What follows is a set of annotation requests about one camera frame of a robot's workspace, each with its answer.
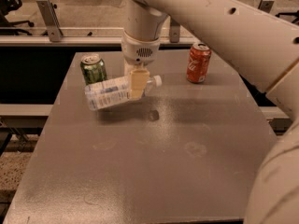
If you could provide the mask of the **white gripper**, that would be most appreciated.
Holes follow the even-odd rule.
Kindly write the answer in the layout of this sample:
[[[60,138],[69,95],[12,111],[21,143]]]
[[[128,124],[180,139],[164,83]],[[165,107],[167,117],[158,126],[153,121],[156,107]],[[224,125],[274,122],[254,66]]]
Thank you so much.
[[[140,41],[129,36],[126,32],[122,33],[121,51],[124,56],[124,74],[130,78],[130,99],[138,100],[141,98],[143,90],[147,85],[150,72],[144,66],[133,65],[152,63],[157,58],[160,39],[153,41]]]

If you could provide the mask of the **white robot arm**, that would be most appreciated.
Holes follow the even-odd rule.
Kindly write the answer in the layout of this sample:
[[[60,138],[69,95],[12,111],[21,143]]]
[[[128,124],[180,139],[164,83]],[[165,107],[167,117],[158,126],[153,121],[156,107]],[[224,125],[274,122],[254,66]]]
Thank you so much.
[[[257,173],[244,224],[299,224],[299,27],[237,0],[136,0],[180,23],[292,120]]]

